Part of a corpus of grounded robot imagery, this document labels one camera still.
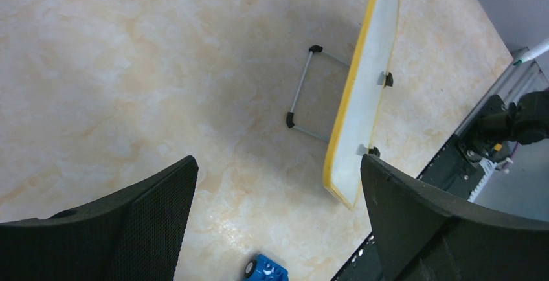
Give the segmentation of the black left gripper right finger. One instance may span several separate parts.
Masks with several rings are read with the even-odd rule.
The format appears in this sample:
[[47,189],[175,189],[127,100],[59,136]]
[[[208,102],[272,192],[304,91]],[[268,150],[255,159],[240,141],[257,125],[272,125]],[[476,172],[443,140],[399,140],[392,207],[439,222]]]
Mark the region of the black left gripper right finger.
[[547,280],[548,223],[492,210],[364,155],[361,179],[387,280]]

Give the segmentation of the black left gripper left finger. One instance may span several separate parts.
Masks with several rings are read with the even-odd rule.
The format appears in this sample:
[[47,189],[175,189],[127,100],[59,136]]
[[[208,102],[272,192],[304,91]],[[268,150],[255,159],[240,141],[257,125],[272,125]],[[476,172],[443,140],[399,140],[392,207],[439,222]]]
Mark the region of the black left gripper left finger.
[[47,219],[1,224],[2,280],[172,280],[199,167],[185,157]]

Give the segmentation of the yellow-framed whiteboard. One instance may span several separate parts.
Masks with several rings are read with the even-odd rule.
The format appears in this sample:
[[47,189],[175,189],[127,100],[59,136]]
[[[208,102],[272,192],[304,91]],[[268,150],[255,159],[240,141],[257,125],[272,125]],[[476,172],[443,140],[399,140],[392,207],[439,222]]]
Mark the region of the yellow-framed whiteboard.
[[349,210],[358,200],[359,167],[368,152],[387,84],[398,14],[399,0],[368,0],[331,131],[322,181],[325,189]]

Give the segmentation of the green white marker pen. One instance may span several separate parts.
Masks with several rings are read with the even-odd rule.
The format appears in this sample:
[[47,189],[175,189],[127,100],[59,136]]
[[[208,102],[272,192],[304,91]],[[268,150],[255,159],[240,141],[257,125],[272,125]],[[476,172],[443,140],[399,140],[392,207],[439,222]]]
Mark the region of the green white marker pen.
[[548,52],[548,38],[544,39],[542,42],[530,48],[526,51],[521,52],[513,61],[512,66],[516,67],[522,63],[526,63],[536,59],[538,56]]

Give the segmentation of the grey metal whiteboard stand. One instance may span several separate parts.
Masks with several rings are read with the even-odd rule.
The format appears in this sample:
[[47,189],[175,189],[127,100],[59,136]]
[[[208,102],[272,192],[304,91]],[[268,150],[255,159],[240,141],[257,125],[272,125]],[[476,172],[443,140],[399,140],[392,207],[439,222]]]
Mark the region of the grey metal whiteboard stand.
[[303,66],[302,73],[300,74],[300,80],[298,81],[297,90],[295,91],[295,95],[293,96],[290,108],[285,115],[285,125],[287,129],[301,132],[307,136],[313,137],[327,144],[330,141],[329,135],[323,135],[317,131],[313,131],[303,125],[296,123],[296,112],[298,104],[300,103],[300,100],[302,100],[306,96],[306,84],[308,82],[308,78],[310,77],[309,72],[311,68],[311,63],[313,61],[313,58],[317,55],[321,55],[324,58],[329,58],[334,62],[342,65],[343,67],[350,67],[350,61],[344,60],[340,56],[333,54],[329,50],[326,50],[322,45],[311,45],[308,48],[308,55]]

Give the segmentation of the blue toy car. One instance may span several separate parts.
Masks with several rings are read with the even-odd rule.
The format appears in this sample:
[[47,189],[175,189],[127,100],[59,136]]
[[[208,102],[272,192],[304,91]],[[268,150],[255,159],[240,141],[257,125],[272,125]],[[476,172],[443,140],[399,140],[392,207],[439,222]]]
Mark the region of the blue toy car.
[[250,259],[243,272],[244,281],[289,281],[286,268],[266,257],[258,254]]

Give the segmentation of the aluminium frame rail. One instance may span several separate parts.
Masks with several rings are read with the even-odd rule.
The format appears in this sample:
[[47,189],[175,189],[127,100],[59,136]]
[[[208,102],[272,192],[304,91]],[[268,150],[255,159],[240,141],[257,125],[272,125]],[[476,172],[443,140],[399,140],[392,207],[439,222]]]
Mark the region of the aluminium frame rail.
[[513,164],[519,143],[511,132],[520,99],[548,89],[548,79],[535,60],[519,61],[527,52],[527,48],[512,52],[511,63],[456,131],[456,149],[466,167],[473,169],[462,177],[469,202],[475,202],[494,173],[506,174]]

